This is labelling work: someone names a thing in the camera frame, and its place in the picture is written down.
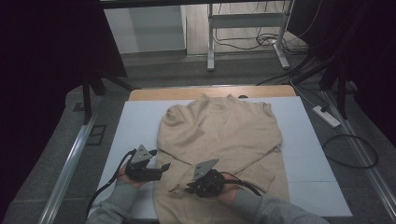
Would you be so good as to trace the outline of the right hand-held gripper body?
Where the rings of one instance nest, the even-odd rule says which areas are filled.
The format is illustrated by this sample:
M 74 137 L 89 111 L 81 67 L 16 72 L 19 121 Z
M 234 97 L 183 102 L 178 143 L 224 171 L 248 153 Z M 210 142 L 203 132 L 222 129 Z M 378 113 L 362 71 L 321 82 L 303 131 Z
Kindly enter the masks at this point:
M 223 189 L 225 178 L 214 169 L 218 161 L 218 159 L 202 161 L 195 166 L 192 182 L 200 184 L 197 190 L 202 198 L 217 197 Z

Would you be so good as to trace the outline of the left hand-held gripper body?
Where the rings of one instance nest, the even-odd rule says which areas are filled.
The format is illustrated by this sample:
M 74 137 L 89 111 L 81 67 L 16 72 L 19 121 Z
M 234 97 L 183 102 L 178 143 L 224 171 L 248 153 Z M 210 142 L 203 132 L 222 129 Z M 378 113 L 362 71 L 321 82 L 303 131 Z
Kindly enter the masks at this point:
M 132 151 L 132 157 L 126 162 L 126 174 L 138 182 L 160 180 L 163 176 L 161 168 L 148 168 L 151 158 L 149 151 L 140 145 L 138 149 Z

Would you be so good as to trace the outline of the beige knit sweater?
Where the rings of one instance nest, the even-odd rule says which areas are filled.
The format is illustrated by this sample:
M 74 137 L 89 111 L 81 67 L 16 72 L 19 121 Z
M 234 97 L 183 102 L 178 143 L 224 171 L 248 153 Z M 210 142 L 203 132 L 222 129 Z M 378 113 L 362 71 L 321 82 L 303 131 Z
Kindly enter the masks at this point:
M 170 165 L 154 184 L 154 207 L 161 224 L 250 224 L 216 199 L 185 191 L 194 167 L 216 159 L 215 169 L 247 181 L 262 194 L 289 198 L 281 131 L 267 103 L 231 95 L 202 95 L 188 105 L 173 105 L 163 116 L 157 165 Z

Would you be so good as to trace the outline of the person's left hand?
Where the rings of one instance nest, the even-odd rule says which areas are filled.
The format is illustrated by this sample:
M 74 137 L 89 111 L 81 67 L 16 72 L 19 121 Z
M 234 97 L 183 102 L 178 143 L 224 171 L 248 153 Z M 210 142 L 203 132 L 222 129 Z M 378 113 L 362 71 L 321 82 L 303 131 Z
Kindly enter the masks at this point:
M 126 174 L 126 165 L 123 165 L 120 169 L 119 169 L 119 173 L 117 175 L 117 179 L 119 181 L 122 181 L 124 183 L 127 183 L 131 186 L 134 186 L 137 189 L 140 189 L 141 187 L 143 187 L 145 185 L 145 182 L 138 182 L 135 180 L 132 180 L 127 174 Z

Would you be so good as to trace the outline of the person's right hand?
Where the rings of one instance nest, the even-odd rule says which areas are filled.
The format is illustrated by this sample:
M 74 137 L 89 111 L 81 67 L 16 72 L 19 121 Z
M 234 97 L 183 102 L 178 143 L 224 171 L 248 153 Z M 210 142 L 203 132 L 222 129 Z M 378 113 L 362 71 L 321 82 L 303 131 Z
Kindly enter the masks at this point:
M 227 205 L 232 205 L 238 190 L 238 185 L 225 184 L 221 193 L 218 196 L 219 201 Z

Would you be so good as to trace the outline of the white table mat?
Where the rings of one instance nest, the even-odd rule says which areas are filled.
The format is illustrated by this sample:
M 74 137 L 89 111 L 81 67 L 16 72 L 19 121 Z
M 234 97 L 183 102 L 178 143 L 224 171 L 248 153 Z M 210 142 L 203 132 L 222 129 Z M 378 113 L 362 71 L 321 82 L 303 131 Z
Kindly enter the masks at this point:
M 349 217 L 350 209 L 340 190 L 302 100 L 297 96 L 252 98 L 252 103 L 272 106 L 283 143 L 290 202 L 322 217 Z M 128 101 L 125 103 L 99 185 L 113 176 L 121 158 L 139 145 L 157 147 L 160 121 L 172 105 L 187 100 Z

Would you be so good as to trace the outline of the dark floor socket plate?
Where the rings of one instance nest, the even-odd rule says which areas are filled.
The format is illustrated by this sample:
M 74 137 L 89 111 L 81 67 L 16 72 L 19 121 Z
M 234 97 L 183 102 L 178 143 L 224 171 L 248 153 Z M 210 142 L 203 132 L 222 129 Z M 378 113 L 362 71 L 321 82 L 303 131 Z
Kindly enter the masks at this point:
M 100 146 L 103 142 L 106 133 L 106 125 L 93 125 L 89 134 L 87 145 L 88 146 Z

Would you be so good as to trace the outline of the black metal stand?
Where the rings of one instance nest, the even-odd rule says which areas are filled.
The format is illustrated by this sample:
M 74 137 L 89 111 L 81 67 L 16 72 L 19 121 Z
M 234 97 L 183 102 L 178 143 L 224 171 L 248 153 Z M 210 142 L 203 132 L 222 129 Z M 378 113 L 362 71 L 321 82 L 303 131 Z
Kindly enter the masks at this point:
M 120 78 L 110 74 L 96 72 L 84 75 L 82 77 L 84 125 L 86 125 L 92 117 L 91 91 L 93 91 L 96 96 L 104 96 L 106 94 L 106 87 L 103 82 L 103 78 L 113 82 L 127 91 L 137 90 L 137 87 L 134 87 Z
M 319 86 L 322 90 L 328 91 L 334 83 L 337 84 L 337 110 L 343 119 L 347 119 L 346 95 L 350 93 L 350 91 L 347 90 L 347 70 L 341 62 L 337 61 L 329 63 L 319 82 Z

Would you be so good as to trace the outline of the white panel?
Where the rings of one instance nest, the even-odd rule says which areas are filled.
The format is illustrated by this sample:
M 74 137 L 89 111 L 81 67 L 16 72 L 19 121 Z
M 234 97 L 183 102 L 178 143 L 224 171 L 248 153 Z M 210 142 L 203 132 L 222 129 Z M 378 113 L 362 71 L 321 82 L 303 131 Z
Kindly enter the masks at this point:
M 182 6 L 105 9 L 105 14 L 121 54 L 186 48 Z

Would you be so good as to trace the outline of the white power strip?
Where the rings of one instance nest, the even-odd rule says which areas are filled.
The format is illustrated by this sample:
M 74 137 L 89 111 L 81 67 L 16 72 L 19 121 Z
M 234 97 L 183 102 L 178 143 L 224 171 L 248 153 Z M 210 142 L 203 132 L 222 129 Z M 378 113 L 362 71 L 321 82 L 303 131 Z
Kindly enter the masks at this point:
M 323 119 L 332 128 L 338 127 L 340 125 L 340 122 L 334 116 L 332 116 L 328 111 L 323 113 L 320 111 L 320 109 L 321 109 L 320 105 L 317 105 L 312 108 L 313 112 L 316 115 L 318 115 L 321 119 Z

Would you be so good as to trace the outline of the dark curtain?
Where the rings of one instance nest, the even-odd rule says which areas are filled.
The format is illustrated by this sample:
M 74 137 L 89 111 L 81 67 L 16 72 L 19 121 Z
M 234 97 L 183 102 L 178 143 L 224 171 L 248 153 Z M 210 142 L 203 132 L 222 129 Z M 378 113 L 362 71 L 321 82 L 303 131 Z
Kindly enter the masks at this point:
M 0 218 L 86 76 L 125 76 L 100 0 L 0 0 Z
M 396 147 L 396 0 L 294 0 L 288 31 L 346 67 L 355 101 Z

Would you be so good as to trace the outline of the aluminium floor rail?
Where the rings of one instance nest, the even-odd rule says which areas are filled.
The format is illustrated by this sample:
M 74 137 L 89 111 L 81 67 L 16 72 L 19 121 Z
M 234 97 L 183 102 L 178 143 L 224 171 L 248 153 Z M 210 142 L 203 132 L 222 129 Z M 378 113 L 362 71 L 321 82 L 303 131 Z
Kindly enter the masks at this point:
M 321 91 L 323 97 L 329 102 L 329 110 L 334 117 L 341 123 L 340 127 L 344 134 L 350 134 L 351 138 L 347 139 L 358 161 L 364 166 L 364 171 L 367 174 L 370 183 L 375 189 L 380 201 L 387 210 L 393 224 L 396 224 L 396 194 L 391 190 L 388 182 L 380 174 L 378 169 L 374 166 L 375 161 L 369 158 L 368 147 L 363 142 L 356 138 L 357 134 L 350 122 L 345 119 L 338 111 L 336 100 L 330 91 Z
M 93 124 L 96 121 L 99 108 L 103 102 L 103 96 L 95 96 L 92 103 L 92 115 L 81 126 L 78 136 L 70 149 L 70 152 L 60 172 L 56 184 L 49 196 L 47 204 L 37 222 L 37 224 L 53 224 L 59 211 L 64 195 L 69 187 L 72 176 L 77 168 L 78 161 L 86 145 Z

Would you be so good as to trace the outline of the white metal stand frame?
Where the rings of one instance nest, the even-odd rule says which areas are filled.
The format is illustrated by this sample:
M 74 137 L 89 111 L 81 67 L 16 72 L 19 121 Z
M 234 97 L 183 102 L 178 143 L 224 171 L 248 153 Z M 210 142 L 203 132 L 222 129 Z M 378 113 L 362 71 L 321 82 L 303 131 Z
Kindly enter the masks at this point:
M 253 27 L 278 27 L 279 32 L 276 40 L 271 41 L 276 56 L 285 70 L 290 68 L 283 46 L 282 39 L 286 32 L 289 17 L 294 5 L 294 0 L 290 0 L 289 5 L 283 12 L 254 13 L 254 14 L 223 14 L 214 15 L 213 5 L 208 5 L 208 52 L 207 52 L 207 70 L 212 72 L 215 69 L 215 52 L 213 34 L 215 29 L 231 28 L 253 28 Z

